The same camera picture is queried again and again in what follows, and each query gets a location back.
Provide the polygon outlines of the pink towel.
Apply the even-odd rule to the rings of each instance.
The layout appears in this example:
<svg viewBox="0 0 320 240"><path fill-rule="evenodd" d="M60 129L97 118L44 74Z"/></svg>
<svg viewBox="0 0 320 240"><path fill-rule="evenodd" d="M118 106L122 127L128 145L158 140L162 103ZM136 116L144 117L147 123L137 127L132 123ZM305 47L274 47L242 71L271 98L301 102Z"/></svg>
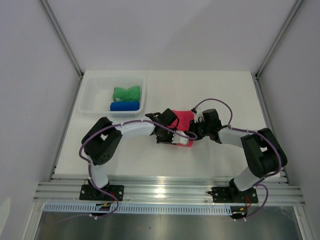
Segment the pink towel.
<svg viewBox="0 0 320 240"><path fill-rule="evenodd" d="M195 119L194 113L191 110L172 110L172 112L177 116L179 122L176 119L171 125L175 127L177 131L189 131L190 121L193 121Z"/></svg>

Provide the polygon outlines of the green towel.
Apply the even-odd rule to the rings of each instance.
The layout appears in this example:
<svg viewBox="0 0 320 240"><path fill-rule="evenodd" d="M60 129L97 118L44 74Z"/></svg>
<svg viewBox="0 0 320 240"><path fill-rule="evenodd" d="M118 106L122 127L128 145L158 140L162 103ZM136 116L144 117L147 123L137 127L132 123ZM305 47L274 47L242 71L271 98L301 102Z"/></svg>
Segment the green towel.
<svg viewBox="0 0 320 240"><path fill-rule="evenodd" d="M138 102L141 99L141 88L138 85L129 88L114 87L112 99L114 102Z"/></svg>

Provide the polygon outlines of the blue towel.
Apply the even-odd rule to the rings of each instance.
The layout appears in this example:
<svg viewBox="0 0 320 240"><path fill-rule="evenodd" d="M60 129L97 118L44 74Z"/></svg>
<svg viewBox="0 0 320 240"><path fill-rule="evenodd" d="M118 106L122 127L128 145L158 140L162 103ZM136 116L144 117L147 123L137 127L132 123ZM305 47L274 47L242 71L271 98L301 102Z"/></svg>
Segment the blue towel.
<svg viewBox="0 0 320 240"><path fill-rule="evenodd" d="M113 112L130 112L140 109L139 101L116 101L110 104L110 111Z"/></svg>

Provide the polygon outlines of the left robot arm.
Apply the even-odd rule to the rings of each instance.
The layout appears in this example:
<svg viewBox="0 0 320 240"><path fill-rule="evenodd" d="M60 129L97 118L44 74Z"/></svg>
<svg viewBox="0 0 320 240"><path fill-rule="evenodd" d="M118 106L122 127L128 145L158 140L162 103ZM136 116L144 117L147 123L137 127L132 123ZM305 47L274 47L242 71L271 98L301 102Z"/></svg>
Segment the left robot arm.
<svg viewBox="0 0 320 240"><path fill-rule="evenodd" d="M148 113L140 119L113 123L100 118L81 140L79 156L88 163L91 194L97 200L108 196L107 162L114 156L121 140L155 135L158 140L173 136L180 123L169 108L163 113Z"/></svg>

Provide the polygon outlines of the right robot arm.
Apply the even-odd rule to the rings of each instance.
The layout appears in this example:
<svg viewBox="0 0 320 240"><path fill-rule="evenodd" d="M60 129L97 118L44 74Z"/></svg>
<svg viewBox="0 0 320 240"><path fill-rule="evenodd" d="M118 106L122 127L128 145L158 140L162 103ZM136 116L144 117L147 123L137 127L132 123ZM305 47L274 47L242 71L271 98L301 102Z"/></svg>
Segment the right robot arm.
<svg viewBox="0 0 320 240"><path fill-rule="evenodd" d="M236 146L244 151L247 167L229 182L228 196L232 201L241 201L247 190L287 165L287 156L269 128L256 131L222 125L216 109L193 108L191 112L194 120L190 121L189 131L195 133L198 140L209 137L218 144Z"/></svg>

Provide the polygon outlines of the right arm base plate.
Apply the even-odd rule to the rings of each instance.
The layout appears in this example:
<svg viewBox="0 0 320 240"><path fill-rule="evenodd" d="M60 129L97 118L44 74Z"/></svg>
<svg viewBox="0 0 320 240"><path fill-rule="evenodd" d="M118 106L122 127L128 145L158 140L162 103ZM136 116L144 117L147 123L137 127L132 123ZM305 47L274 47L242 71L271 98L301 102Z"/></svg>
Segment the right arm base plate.
<svg viewBox="0 0 320 240"><path fill-rule="evenodd" d="M212 187L207 194L212 196L214 203L258 203L257 191L252 187L245 191L239 191L235 187Z"/></svg>

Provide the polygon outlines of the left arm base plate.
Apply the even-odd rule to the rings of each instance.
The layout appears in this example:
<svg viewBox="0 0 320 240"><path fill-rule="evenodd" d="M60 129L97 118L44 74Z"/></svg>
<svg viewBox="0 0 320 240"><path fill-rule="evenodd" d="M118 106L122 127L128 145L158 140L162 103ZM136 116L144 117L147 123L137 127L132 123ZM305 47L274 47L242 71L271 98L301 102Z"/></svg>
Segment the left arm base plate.
<svg viewBox="0 0 320 240"><path fill-rule="evenodd" d="M119 202L123 200L124 185L107 185L102 188L104 192L109 193L109 195L97 190L91 184L84 184L81 186L79 193L79 199L82 201L114 201L112 196L116 197Z"/></svg>

